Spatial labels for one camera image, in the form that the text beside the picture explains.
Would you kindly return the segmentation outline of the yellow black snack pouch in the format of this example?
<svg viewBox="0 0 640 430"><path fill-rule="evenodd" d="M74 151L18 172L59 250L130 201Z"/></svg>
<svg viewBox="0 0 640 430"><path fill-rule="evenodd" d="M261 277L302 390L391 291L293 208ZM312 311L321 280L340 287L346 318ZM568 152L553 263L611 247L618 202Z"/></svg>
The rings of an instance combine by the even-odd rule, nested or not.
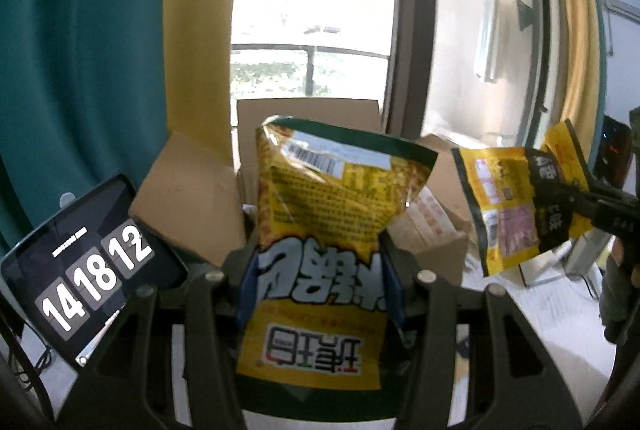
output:
<svg viewBox="0 0 640 430"><path fill-rule="evenodd" d="M588 192L582 148L567 119L547 130L540 149L488 147L451 151L472 215L483 274L521 265L592 229L552 185Z"/></svg>

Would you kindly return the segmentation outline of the yellow noodle snack bag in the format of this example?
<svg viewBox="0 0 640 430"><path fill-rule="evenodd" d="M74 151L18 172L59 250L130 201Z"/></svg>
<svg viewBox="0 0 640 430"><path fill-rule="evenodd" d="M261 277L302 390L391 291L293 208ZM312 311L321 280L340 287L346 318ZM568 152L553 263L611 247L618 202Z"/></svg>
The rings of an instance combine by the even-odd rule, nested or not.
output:
<svg viewBox="0 0 640 430"><path fill-rule="evenodd" d="M241 283L241 375L373 391L387 322L380 236L437 155L419 144L291 116L256 133L257 246Z"/></svg>

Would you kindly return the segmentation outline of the tablet showing clock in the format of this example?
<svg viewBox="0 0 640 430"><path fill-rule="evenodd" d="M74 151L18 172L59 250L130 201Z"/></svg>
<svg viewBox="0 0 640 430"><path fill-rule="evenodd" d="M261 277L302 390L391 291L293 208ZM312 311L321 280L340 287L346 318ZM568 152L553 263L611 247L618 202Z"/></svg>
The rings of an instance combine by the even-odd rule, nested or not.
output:
<svg viewBox="0 0 640 430"><path fill-rule="evenodd" d="M1 276L30 324L74 369L136 289L182 285L186 265L129 216L136 190L116 175L75 199L19 242Z"/></svg>

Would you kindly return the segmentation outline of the brown cardboard box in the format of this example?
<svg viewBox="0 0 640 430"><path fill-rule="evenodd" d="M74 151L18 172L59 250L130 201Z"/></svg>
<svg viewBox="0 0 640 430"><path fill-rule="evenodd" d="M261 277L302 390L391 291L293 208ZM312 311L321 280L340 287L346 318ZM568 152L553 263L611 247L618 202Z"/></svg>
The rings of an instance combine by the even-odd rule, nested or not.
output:
<svg viewBox="0 0 640 430"><path fill-rule="evenodd" d="M235 109L239 169L176 131L129 209L130 216L145 228L213 265L222 265L230 251L246 242L242 207L256 201L255 131L265 119L286 115L365 131L382 129L378 102L368 99L250 99L238 101ZM393 222L390 235L397 246L416 256L422 268L459 285L472 248L473 229L451 155L454 143L434 133L416 142L434 150L437 161L426 191L408 213Z"/></svg>

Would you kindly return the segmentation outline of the teal curtain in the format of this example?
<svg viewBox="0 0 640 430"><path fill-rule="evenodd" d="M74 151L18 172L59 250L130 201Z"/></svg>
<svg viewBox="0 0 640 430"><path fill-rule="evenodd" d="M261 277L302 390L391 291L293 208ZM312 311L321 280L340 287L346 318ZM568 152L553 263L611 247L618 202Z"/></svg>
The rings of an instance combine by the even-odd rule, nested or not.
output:
<svg viewBox="0 0 640 430"><path fill-rule="evenodd" d="M1 0L1 247L168 137L163 0Z"/></svg>

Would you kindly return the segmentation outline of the yellow curtain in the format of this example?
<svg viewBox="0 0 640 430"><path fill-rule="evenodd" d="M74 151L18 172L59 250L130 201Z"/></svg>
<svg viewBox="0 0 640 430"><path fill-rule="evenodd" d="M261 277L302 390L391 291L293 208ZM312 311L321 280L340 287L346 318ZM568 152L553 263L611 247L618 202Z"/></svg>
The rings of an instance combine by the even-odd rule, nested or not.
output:
<svg viewBox="0 0 640 430"><path fill-rule="evenodd" d="M167 124L233 161L230 54L233 0L163 0Z"/></svg>

